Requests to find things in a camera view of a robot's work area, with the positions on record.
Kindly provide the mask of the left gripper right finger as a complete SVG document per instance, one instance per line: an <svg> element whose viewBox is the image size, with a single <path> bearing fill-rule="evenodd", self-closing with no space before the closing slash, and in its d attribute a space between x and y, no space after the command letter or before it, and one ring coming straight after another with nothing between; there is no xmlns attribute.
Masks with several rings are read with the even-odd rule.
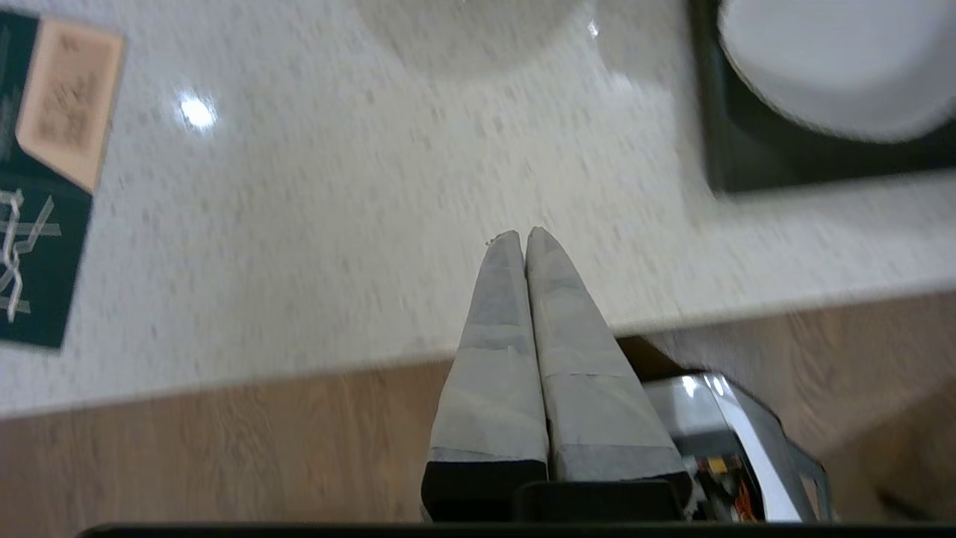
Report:
<svg viewBox="0 0 956 538"><path fill-rule="evenodd" d="M580 272L546 229L528 236L554 514L683 521L693 484Z"/></svg>

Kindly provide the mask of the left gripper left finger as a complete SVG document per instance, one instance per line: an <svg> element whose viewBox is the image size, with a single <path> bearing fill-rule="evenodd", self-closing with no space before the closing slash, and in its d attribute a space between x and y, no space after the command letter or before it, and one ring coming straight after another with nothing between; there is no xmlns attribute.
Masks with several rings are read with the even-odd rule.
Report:
<svg viewBox="0 0 956 538"><path fill-rule="evenodd" d="M521 239L488 243L432 423L420 496L433 522L507 522L547 480L549 436Z"/></svg>

